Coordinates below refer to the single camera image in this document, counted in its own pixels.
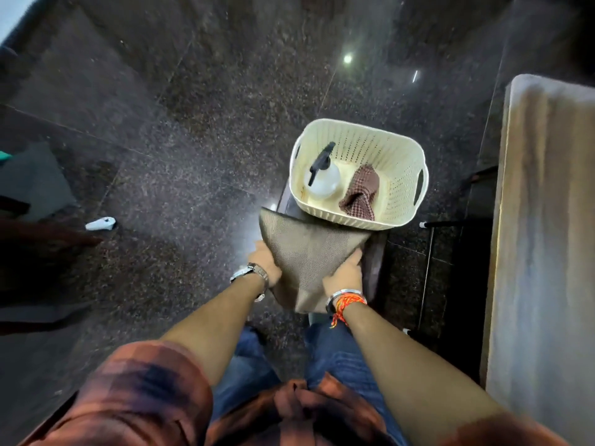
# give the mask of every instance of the person's left hand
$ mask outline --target person's left hand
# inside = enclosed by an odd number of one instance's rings
[[[265,270],[268,275],[268,285],[272,288],[281,278],[281,270],[275,264],[271,251],[262,239],[256,242],[256,247],[257,249],[248,255],[248,262],[256,263]]]

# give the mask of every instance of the plastic basket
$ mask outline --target plastic basket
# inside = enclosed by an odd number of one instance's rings
[[[331,159],[341,172],[341,188],[328,199],[316,200],[305,189],[303,176],[329,142],[336,143]],[[349,216],[338,207],[361,164],[372,164],[380,177],[380,188],[372,203],[375,221]],[[386,230],[407,224],[428,190],[425,155],[416,141],[340,120],[318,119],[308,124],[293,147],[289,166],[289,188],[303,211],[330,222],[366,230]],[[423,183],[416,201],[421,172]]]

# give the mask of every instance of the wristwatch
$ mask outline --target wristwatch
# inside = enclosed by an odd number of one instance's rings
[[[331,297],[329,297],[327,300],[327,313],[329,315],[334,315],[337,312],[337,310],[334,307],[333,302],[335,301],[335,299],[337,299],[339,296],[341,296],[343,294],[357,294],[357,295],[364,297],[362,292],[359,290],[338,290]]]
[[[267,271],[258,266],[256,263],[248,263],[245,268],[238,270],[234,275],[231,276],[229,283],[232,283],[236,278],[241,277],[242,275],[252,272],[260,275],[264,279],[264,289],[262,290],[262,294],[259,294],[255,300],[255,302],[260,302],[262,299],[264,299],[264,293],[267,292],[268,289],[268,275]]]

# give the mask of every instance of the plaid shirt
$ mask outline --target plaid shirt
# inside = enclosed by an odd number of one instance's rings
[[[69,411],[21,445],[393,444],[378,412],[329,374],[313,391],[300,380],[263,391],[209,426],[211,411],[211,388],[193,355],[174,343],[143,341],[116,350]],[[511,415],[462,427],[444,446],[489,444],[567,446]]]

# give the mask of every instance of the orange thread bracelet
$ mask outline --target orange thread bracelet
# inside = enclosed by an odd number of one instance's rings
[[[331,322],[331,329],[337,325],[338,321],[343,321],[343,323],[349,327],[345,318],[343,317],[343,310],[351,305],[354,302],[360,302],[362,304],[368,305],[366,299],[364,299],[359,294],[354,294],[353,292],[346,292],[345,295],[342,295],[337,300],[337,312],[333,315],[333,321]]]

